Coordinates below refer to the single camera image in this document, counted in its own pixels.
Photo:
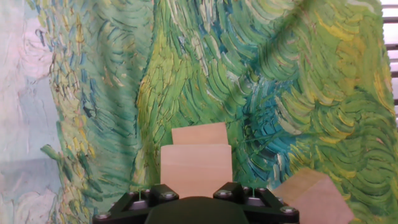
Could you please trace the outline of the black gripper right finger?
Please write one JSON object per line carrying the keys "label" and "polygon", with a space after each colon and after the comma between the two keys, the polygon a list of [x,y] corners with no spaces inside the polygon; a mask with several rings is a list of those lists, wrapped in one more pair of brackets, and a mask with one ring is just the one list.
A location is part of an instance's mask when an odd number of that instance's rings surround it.
{"label": "black gripper right finger", "polygon": [[279,197],[265,187],[253,189],[237,182],[227,182],[213,194],[213,198],[238,205],[249,223],[299,223],[299,211],[285,205]]}

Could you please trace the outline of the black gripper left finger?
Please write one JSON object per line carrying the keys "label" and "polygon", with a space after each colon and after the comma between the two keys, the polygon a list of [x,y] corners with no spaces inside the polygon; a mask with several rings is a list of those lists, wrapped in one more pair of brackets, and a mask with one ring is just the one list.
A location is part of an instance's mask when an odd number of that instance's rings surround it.
{"label": "black gripper left finger", "polygon": [[144,224],[153,208],[178,199],[179,195],[165,184],[126,192],[108,211],[94,215],[92,224]]}

